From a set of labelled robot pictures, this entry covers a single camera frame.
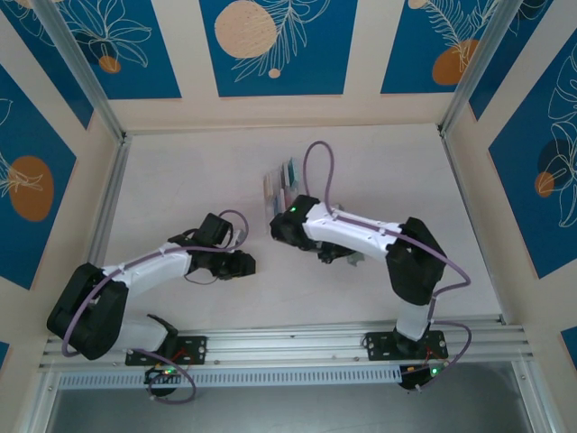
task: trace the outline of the red wire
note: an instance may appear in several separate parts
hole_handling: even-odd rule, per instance
[[[426,365],[426,363],[429,362],[430,357],[431,357],[431,350],[427,347],[426,348],[426,358],[425,358],[425,361],[423,362],[423,365]]]
[[[174,362],[179,356],[183,355],[185,353],[184,348],[180,348],[180,350],[177,352],[176,355],[172,356],[172,358],[170,359],[170,361]]]
[[[429,347],[426,349],[426,351],[428,353],[430,353],[432,356],[434,356],[436,359],[442,359],[442,360],[446,360],[447,358],[443,358],[442,356],[437,355],[435,352],[433,352]]]

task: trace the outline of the black mounting plate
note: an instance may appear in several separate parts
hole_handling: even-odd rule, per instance
[[[365,335],[363,345],[367,348],[369,361],[405,361],[426,359],[427,348],[435,355],[445,359],[449,356],[442,331],[426,331],[419,341],[419,350],[410,357],[402,354],[392,332],[369,332]]]
[[[175,358],[173,362],[178,365],[204,365],[206,359],[206,341],[207,338],[205,336],[178,336],[176,343],[177,352],[184,349],[186,353]],[[148,366],[156,365],[159,361],[138,352],[133,352],[126,354],[124,363],[128,366]]]

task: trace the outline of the white floor panel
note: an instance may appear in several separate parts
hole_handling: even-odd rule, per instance
[[[383,221],[425,221],[450,258],[472,277],[449,293],[436,316],[499,314],[500,308],[435,126],[383,125],[244,129],[134,137],[106,264],[146,253],[227,208],[251,224],[243,250],[257,274],[198,286],[170,281],[134,300],[127,314],[157,314],[180,329],[266,327],[394,319],[398,299],[386,267],[371,259],[354,268],[274,242],[266,233],[262,177],[307,146],[326,140],[336,168],[332,201]],[[312,194],[323,196],[328,156],[310,158]],[[231,216],[236,225],[241,224]],[[210,275],[196,272],[198,281]],[[445,270],[441,283],[460,279]]]

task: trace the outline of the white robotic arm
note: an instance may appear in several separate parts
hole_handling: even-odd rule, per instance
[[[50,313],[48,329],[67,341],[71,327],[68,342],[90,360],[111,349],[139,347],[155,352],[168,339],[176,338],[178,331],[153,315],[124,319],[129,302],[199,268],[208,269],[220,280],[254,274],[254,259],[236,249],[244,235],[242,230],[234,231],[228,221],[208,214],[198,229],[173,236],[157,250],[128,263],[104,268],[85,263],[75,270]],[[95,290],[97,295],[83,309]]]
[[[299,196],[292,207],[270,223],[272,237],[302,250],[318,253],[324,263],[362,253],[386,263],[393,290],[401,298],[396,329],[403,337],[419,341],[429,325],[428,313],[435,284],[441,279],[444,263],[428,253],[412,248],[396,235],[419,238],[443,253],[425,225],[410,218],[402,225],[375,221],[332,208],[309,196]]]

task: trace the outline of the perforated rail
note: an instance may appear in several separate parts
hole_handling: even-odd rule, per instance
[[[330,368],[194,369],[189,372],[200,388],[244,386],[337,385],[355,383],[401,382],[397,366],[361,366]],[[60,390],[111,390],[144,387],[144,373],[83,372],[63,373]],[[175,376],[159,388],[190,386]]]

